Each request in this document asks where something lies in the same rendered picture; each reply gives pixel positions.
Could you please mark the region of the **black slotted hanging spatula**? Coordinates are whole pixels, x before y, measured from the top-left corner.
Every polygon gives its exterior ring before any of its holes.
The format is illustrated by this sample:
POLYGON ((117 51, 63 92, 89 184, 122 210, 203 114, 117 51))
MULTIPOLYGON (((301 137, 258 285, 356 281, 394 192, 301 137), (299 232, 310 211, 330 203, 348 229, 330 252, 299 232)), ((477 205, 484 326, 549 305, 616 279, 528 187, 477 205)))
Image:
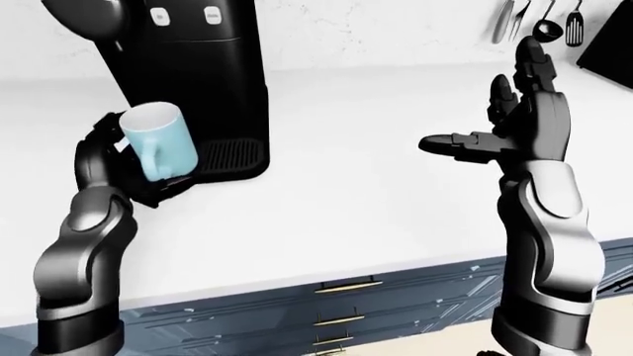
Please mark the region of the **black slotted hanging spatula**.
POLYGON ((576 7, 567 17, 565 43, 569 47, 581 46, 585 37, 585 21, 580 8, 584 0, 578 0, 576 7))

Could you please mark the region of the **light blue ceramic mug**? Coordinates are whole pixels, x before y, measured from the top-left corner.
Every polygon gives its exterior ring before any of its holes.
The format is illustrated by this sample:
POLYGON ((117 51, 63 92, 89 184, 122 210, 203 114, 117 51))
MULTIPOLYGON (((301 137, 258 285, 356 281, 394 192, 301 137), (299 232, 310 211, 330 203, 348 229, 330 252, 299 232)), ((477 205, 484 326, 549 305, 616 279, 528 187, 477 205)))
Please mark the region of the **light blue ceramic mug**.
POLYGON ((120 116, 119 125, 150 182, 183 177, 199 156, 181 110, 165 102, 144 103, 120 116))

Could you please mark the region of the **silver hanging spoon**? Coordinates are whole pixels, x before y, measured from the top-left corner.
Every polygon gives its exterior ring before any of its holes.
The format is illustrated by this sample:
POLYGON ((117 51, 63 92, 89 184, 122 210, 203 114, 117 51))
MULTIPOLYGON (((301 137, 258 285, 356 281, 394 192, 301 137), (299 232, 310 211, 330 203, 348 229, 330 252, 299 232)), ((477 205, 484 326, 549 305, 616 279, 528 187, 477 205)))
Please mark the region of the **silver hanging spoon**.
POLYGON ((501 6, 492 35, 492 44, 497 45, 503 40, 507 30, 509 18, 514 6, 514 0, 505 0, 501 6))

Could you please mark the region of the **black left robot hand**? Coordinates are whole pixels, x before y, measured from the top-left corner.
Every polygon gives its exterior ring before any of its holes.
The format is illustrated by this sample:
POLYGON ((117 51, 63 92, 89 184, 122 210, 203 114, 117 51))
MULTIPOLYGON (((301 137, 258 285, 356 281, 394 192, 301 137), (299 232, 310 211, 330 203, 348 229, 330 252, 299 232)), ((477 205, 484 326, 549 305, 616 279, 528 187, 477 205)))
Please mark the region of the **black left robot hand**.
POLYGON ((199 183, 196 173, 150 182, 143 174, 134 150, 117 150, 115 144, 125 138, 120 128, 120 113, 109 113, 76 145, 74 171, 78 189, 112 186, 130 200, 157 208, 199 183))

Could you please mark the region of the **black flat cooktop panel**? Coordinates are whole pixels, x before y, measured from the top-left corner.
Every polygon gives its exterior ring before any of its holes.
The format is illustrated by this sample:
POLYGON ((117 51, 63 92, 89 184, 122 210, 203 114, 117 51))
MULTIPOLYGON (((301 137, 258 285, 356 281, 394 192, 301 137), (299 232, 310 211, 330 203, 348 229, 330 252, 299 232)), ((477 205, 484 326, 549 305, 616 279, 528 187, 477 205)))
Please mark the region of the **black flat cooktop panel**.
POLYGON ((633 0, 623 0, 576 65, 633 90, 633 0))

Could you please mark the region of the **blue cabinet drawer front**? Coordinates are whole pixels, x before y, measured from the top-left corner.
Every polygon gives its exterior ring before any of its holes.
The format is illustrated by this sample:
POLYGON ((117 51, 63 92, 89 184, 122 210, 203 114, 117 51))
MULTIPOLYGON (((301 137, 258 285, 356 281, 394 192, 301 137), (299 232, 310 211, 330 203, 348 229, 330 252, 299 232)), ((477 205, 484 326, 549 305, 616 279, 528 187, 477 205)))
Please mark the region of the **blue cabinet drawer front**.
POLYGON ((502 289, 505 254, 434 257, 368 273, 288 278, 164 297, 121 313, 126 343, 118 356, 339 356, 350 346, 440 331, 489 319, 502 289), (376 287, 315 294, 365 281, 376 287), (364 319, 313 326, 318 319, 364 319), (312 346, 349 334, 342 343, 312 346))

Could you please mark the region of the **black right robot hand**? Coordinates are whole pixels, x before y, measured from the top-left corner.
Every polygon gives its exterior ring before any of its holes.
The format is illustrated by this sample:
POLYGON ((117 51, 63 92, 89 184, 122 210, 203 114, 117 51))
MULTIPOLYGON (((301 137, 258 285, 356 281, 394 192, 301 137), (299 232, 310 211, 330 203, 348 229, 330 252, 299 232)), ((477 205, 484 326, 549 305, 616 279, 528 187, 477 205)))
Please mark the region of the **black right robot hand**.
POLYGON ((459 162, 494 161, 503 172, 534 160, 564 161, 571 115, 565 95, 555 90, 552 58, 528 36, 516 47, 514 68, 512 80, 500 74, 491 83, 490 133, 428 135, 419 149, 459 162))

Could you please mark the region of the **silver hanging meat fork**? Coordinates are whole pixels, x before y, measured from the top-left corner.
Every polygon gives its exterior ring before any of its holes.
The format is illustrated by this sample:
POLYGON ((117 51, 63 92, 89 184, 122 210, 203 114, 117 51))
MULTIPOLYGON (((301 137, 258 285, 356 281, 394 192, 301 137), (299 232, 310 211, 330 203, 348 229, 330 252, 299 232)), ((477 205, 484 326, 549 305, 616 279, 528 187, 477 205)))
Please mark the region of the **silver hanging meat fork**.
POLYGON ((512 23, 512 27, 511 27, 510 33, 508 35, 508 40, 510 42, 513 42, 515 40, 515 38, 517 37, 519 29, 520 29, 520 26, 521 26, 521 23, 522 23, 522 20, 523 20, 523 17, 525 16, 525 13, 526 13, 527 9, 529 8, 531 2, 532 2, 532 0, 527 0, 526 4, 523 6, 523 8, 515 14, 515 16, 513 18, 513 23, 512 23))

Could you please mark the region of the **black coffee machine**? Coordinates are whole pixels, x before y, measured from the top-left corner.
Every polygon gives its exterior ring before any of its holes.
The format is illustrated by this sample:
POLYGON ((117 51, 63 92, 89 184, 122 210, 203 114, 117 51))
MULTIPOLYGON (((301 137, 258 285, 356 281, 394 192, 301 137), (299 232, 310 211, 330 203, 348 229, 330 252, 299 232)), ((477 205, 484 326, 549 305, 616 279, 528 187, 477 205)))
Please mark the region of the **black coffee machine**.
POLYGON ((246 180, 270 162, 268 90, 254 0, 41 0, 92 41, 131 106, 172 103, 203 183, 246 180))

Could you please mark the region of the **black hanging ladle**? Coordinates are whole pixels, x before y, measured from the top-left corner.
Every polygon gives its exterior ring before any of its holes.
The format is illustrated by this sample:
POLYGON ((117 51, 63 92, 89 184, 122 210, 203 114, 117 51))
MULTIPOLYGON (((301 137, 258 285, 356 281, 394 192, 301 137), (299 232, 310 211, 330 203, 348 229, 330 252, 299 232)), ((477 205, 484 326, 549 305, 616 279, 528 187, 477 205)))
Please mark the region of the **black hanging ladle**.
POLYGON ((549 44, 559 39, 564 31, 561 26, 548 19, 557 0, 550 0, 548 8, 544 12, 540 20, 538 20, 532 29, 532 37, 541 44, 549 44))

